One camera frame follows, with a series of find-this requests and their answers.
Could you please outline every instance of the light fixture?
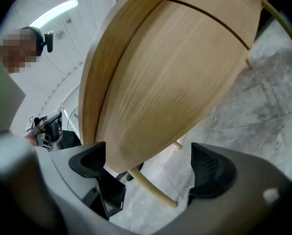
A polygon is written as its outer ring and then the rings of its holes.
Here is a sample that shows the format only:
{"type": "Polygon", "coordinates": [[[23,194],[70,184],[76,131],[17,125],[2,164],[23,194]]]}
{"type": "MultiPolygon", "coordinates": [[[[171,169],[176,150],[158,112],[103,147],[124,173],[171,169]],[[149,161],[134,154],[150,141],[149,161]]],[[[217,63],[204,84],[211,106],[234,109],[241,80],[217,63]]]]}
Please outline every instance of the light fixture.
{"type": "Polygon", "coordinates": [[[39,18],[37,18],[34,22],[32,22],[29,26],[33,26],[36,28],[41,28],[47,22],[54,19],[55,17],[59,16],[63,12],[66,12],[78,5],[78,0],[68,0],[65,1],[52,9],[43,13],[39,18]]]}

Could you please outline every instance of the curved wooden surface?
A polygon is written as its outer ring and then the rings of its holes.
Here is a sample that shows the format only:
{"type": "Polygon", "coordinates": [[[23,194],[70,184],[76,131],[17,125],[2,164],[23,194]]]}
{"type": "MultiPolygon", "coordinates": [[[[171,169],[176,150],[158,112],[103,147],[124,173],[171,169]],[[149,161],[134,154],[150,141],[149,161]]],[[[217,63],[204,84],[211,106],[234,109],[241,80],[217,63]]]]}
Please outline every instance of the curved wooden surface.
{"type": "Polygon", "coordinates": [[[257,33],[261,0],[177,0],[190,4],[221,21],[251,49],[257,33]]]}
{"type": "Polygon", "coordinates": [[[82,144],[95,141],[105,95],[128,43],[162,0],[120,0],[98,30],[86,57],[79,93],[82,144]]]}
{"type": "Polygon", "coordinates": [[[187,6],[163,1],[127,46],[110,83],[97,141],[121,173],[189,131],[234,82],[246,48],[226,28],[187,6]]]}

